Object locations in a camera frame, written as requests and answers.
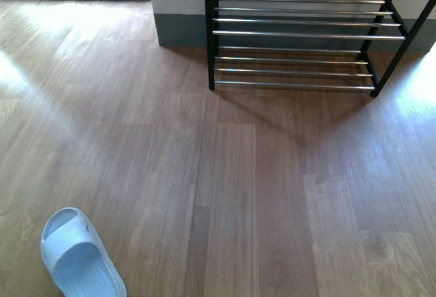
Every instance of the wooden floor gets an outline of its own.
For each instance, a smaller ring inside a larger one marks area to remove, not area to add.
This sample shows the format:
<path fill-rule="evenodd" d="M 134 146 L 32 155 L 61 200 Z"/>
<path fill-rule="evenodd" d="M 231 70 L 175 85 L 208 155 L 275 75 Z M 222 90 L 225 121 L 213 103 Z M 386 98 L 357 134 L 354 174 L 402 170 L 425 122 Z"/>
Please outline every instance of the wooden floor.
<path fill-rule="evenodd" d="M 62 296 L 40 234 L 75 206 L 131 297 L 436 296 L 435 61 L 212 92 L 150 3 L 0 0 L 0 295 Z"/>

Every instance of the black metal frame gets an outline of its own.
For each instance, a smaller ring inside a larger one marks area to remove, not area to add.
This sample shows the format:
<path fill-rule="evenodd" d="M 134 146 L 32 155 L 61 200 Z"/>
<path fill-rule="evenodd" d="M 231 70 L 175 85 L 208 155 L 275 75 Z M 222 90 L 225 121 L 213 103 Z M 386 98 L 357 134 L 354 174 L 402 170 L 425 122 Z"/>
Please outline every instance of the black metal frame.
<path fill-rule="evenodd" d="M 326 4 L 368 4 L 368 5 L 380 5 L 377 12 L 355 12 L 355 11 L 326 11 L 326 10 L 295 10 L 295 9 L 271 9 L 271 8 L 249 8 L 249 7 L 219 7 L 220 1 L 257 1 L 257 2 L 284 2 L 284 3 L 326 3 Z M 401 15 L 395 8 L 392 0 L 383 1 L 339 1 L 339 0 L 205 0 L 206 9 L 206 34 L 207 34 L 207 55 L 208 55 L 208 82 L 209 89 L 215 89 L 216 84 L 239 84 L 245 86 L 255 87 L 288 87 L 288 88 L 319 88 L 319 89 L 351 89 L 359 91 L 370 91 L 371 96 L 376 97 L 383 89 L 384 85 L 388 81 L 389 77 L 393 73 L 395 67 L 399 64 L 401 58 L 409 48 L 416 34 L 419 32 L 421 26 L 428 18 L 432 9 L 436 5 L 436 0 L 429 0 L 425 8 L 421 12 L 421 15 L 409 30 L 401 18 Z M 268 12 L 268 13 L 290 13 L 290 14 L 339 14 L 339 15 L 375 15 L 373 22 L 350 22 L 350 21 L 312 21 L 312 20 L 288 20 L 288 19 L 245 19 L 235 18 L 228 16 L 220 16 L 220 12 Z M 390 16 L 394 23 L 385 23 L 384 18 Z M 319 34 L 319 33 L 287 33 L 287 32 L 259 32 L 259 31 L 228 31 L 220 30 L 220 24 L 237 22 L 237 23 L 269 23 L 269 24 L 293 24 L 293 25 L 323 25 L 323 26 L 348 26 L 348 27 L 370 27 L 366 35 L 337 35 L 337 34 Z M 377 32 L 382 27 L 395 27 L 399 30 L 401 35 L 378 35 Z M 340 40 L 364 40 L 360 50 L 314 50 L 314 49 L 294 49 L 294 48 L 254 48 L 243 46 L 220 46 L 220 35 L 239 35 L 239 36 L 260 36 L 260 37 L 306 37 L 306 38 L 325 38 L 325 39 L 340 39 Z M 373 67 L 371 58 L 368 54 L 368 49 L 374 40 L 398 40 L 402 41 L 399 49 L 397 50 L 393 60 L 390 62 L 384 74 L 379 77 Z M 269 58 L 253 58 L 253 57 L 220 57 L 220 50 L 274 50 L 274 51 L 301 51 L 301 52 L 320 52 L 320 53 L 352 53 L 356 55 L 358 60 L 362 62 L 337 62 L 337 61 L 314 61 L 314 60 L 299 60 L 299 59 L 269 59 Z M 258 70 L 258 69 L 232 69 L 232 68 L 216 68 L 215 61 L 256 61 L 256 62 L 286 62 L 286 63 L 328 63 L 331 65 L 337 65 L 341 63 L 346 64 L 359 64 L 366 67 L 368 74 L 344 74 L 336 72 L 300 72 L 300 71 L 284 71 L 284 70 Z M 288 74 L 290 76 L 337 76 L 337 77 L 361 77 L 370 78 L 371 84 L 366 86 L 352 86 L 352 85 L 330 85 L 330 84 L 293 84 L 288 82 L 244 82 L 244 81 L 224 81 L 215 80 L 215 72 L 232 73 L 232 74 Z"/>

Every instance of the laminate floor plank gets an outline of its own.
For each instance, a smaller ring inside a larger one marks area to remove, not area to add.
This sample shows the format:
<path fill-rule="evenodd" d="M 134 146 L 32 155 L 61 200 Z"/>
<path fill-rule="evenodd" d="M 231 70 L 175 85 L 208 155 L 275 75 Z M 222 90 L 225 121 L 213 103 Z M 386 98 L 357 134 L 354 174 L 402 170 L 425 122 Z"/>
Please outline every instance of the laminate floor plank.
<path fill-rule="evenodd" d="M 218 123 L 215 129 L 204 295 L 260 296 L 255 125 Z"/>
<path fill-rule="evenodd" d="M 318 297 L 291 106 L 288 99 L 256 99 L 260 295 Z"/>
<path fill-rule="evenodd" d="M 191 238 L 186 269 L 184 296 L 204 297 L 207 247 L 211 210 L 195 207 L 192 216 Z"/>
<path fill-rule="evenodd" d="M 378 296 L 434 296 L 414 236 L 362 231 Z"/>
<path fill-rule="evenodd" d="M 347 178 L 305 176 L 320 297 L 377 296 Z"/>
<path fill-rule="evenodd" d="M 425 154 L 391 153 L 389 160 L 412 233 L 436 294 L 436 172 Z"/>

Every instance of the slipper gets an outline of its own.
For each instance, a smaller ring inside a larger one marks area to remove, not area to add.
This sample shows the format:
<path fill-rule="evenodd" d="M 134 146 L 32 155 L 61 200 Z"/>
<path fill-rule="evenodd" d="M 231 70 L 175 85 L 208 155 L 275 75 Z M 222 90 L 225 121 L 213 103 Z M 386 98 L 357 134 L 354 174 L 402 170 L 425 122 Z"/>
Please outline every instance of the slipper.
<path fill-rule="evenodd" d="M 126 297 L 124 282 L 88 217 L 77 208 L 58 210 L 41 237 L 41 255 L 66 297 Z"/>

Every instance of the metal shoe rack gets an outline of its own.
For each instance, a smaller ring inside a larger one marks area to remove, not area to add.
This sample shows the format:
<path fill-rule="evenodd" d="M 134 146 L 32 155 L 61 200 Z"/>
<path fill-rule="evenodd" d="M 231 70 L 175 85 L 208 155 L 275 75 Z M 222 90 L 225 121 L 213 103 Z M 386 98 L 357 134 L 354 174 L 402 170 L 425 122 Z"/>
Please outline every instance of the metal shoe rack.
<path fill-rule="evenodd" d="M 230 6 L 232 3 L 243 3 L 243 7 Z M 255 5 L 264 4 L 266 7 L 247 7 L 250 3 Z M 271 8 L 271 5 L 285 5 L 286 8 Z M 343 1 L 343 0 L 205 0 L 206 5 L 206 32 L 207 32 L 207 53 L 208 53 L 208 79 L 209 89 L 215 89 L 218 84 L 237 84 L 252 87 L 278 87 L 298 89 L 348 89 L 368 91 L 371 96 L 379 95 L 383 86 L 388 81 L 395 67 L 409 48 L 412 40 L 419 32 L 424 21 L 435 7 L 436 0 L 429 0 L 421 15 L 412 28 L 408 29 L 404 24 L 401 15 L 396 10 L 392 0 L 383 1 Z M 308 5 L 308 8 L 287 8 L 289 5 Z M 359 8 L 376 7 L 371 11 L 358 10 L 314 10 L 312 5 L 334 5 L 351 7 L 357 5 Z M 247 14 L 268 14 L 271 16 L 252 16 Z M 311 16 L 336 16 L 339 20 L 320 21 L 316 18 L 296 18 L 296 15 Z M 253 26 L 267 25 L 276 30 L 262 31 L 251 30 Z M 349 33 L 325 33 L 324 30 L 318 33 L 306 33 L 297 30 L 296 32 L 285 31 L 280 28 L 292 25 L 297 28 L 322 28 L 335 27 L 344 28 L 345 32 L 350 29 L 365 29 L 365 34 Z M 398 34 L 380 35 L 380 29 L 395 29 Z M 321 49 L 321 48 L 286 48 L 269 46 L 252 46 L 251 44 L 230 44 L 222 46 L 225 36 L 254 37 L 262 39 L 267 37 L 273 40 L 279 37 L 281 40 L 354 40 L 361 42 L 360 48 L 355 49 Z M 400 41 L 393 60 L 386 71 L 378 77 L 368 54 L 368 49 L 373 41 Z M 309 68 L 309 71 L 299 71 L 293 68 Z M 352 71 L 344 72 L 344 68 L 351 68 Z M 227 80 L 222 78 L 233 78 L 233 75 L 242 75 L 242 78 L 250 78 L 248 81 Z M 291 82 L 283 82 L 283 75 L 293 78 Z M 271 80 L 272 77 L 279 77 L 280 80 Z M 295 83 L 296 78 L 308 78 L 307 81 Z"/>

